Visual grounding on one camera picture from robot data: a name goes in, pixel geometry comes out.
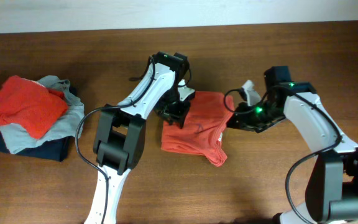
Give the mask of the red printed t-shirt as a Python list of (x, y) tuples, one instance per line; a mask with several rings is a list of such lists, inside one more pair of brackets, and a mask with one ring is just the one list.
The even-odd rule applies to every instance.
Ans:
[(227, 159), (222, 135), (232, 117), (234, 102), (231, 96), (213, 91), (197, 91), (182, 128), (163, 124), (161, 149), (179, 154), (205, 156), (220, 167)]

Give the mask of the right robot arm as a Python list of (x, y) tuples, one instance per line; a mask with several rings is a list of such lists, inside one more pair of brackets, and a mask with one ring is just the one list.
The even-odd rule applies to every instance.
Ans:
[[(325, 110), (309, 82), (295, 82), (287, 66), (264, 72), (267, 91), (260, 96), (248, 80), (235, 91), (242, 103), (232, 111), (228, 128), (261, 133), (284, 120), (297, 128), (310, 154), (295, 162), (285, 178), (291, 209), (278, 213), (273, 223), (350, 223), (358, 221), (358, 144)], [(295, 205), (290, 177), (305, 161), (315, 158), (305, 190), (305, 201)]]

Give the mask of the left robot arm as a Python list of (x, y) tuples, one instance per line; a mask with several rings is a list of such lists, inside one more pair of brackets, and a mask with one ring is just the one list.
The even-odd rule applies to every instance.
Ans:
[(117, 105), (97, 108), (100, 113), (93, 144), (98, 171), (93, 202), (86, 223), (116, 222), (124, 182), (139, 163), (145, 147), (146, 122), (151, 112), (182, 128), (195, 91), (184, 77), (187, 56), (158, 52), (149, 57), (139, 84)]

